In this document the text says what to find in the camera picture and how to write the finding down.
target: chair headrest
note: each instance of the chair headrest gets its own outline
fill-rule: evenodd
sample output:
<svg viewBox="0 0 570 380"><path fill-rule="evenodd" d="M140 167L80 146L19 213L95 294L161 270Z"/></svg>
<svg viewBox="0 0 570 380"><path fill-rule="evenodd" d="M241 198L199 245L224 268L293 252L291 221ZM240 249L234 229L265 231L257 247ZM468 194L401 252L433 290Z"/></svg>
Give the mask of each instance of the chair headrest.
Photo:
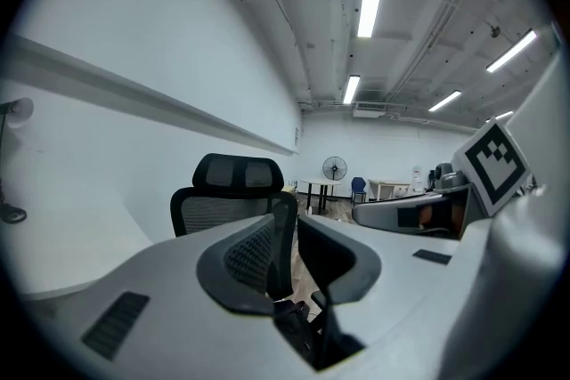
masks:
<svg viewBox="0 0 570 380"><path fill-rule="evenodd" d="M207 154L198 163L192 184L210 193L264 195L283 188L283 174L269 158Z"/></svg>

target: black mesh office chair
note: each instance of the black mesh office chair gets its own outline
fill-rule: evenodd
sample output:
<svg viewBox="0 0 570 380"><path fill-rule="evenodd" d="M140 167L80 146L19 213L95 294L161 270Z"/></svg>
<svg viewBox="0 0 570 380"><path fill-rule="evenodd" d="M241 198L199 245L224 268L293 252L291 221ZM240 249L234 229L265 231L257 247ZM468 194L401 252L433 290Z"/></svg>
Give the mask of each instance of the black mesh office chair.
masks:
<svg viewBox="0 0 570 380"><path fill-rule="evenodd" d="M273 260L267 293L274 300L291 295L291 248L297 200L281 191L283 175L278 165L269 158L207 154L196 167L192 184L193 187L178 190L170 200L175 235L273 214Z"/></svg>

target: table leg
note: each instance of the table leg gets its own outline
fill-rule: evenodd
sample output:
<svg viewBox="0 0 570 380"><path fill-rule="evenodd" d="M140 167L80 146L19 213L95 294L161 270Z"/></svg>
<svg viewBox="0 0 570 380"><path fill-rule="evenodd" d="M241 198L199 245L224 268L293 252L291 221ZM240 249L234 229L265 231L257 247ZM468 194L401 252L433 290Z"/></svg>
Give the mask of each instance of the table leg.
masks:
<svg viewBox="0 0 570 380"><path fill-rule="evenodd" d="M313 185L309 184L309 192L306 194L306 210L309 210L311 207L311 190L313 189Z"/></svg>
<svg viewBox="0 0 570 380"><path fill-rule="evenodd" d="M322 191L323 191L323 185L321 186L321 189L319 190L319 206L317 208L317 214L321 215L322 214Z"/></svg>
<svg viewBox="0 0 570 380"><path fill-rule="evenodd" d="M327 207L327 190L329 189L328 185L324 186L324 198L322 199L322 210L324 211Z"/></svg>

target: ceiling vent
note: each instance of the ceiling vent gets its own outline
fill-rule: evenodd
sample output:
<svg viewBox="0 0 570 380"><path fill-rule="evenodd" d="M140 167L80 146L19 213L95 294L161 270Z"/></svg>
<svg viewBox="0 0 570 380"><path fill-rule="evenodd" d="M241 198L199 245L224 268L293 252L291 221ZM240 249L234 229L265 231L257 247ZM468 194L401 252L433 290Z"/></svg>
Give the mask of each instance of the ceiling vent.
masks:
<svg viewBox="0 0 570 380"><path fill-rule="evenodd" d="M356 103L353 111L353 117L376 118L384 116L386 111L381 105L374 103Z"/></svg>

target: white ceiling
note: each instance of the white ceiling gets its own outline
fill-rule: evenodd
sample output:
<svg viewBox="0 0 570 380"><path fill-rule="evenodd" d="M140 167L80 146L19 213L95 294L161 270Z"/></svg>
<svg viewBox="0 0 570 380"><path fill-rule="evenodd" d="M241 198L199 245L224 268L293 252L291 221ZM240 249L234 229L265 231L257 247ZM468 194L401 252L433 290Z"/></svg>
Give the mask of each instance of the white ceiling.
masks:
<svg viewBox="0 0 570 380"><path fill-rule="evenodd" d="M520 105L556 49L539 0L380 0L372 38L356 37L361 0L242 1L304 111L350 109L341 100L356 74L355 101L385 103L393 117L478 128ZM539 38L488 73L529 28ZM457 101L428 112L454 90L462 91Z"/></svg>

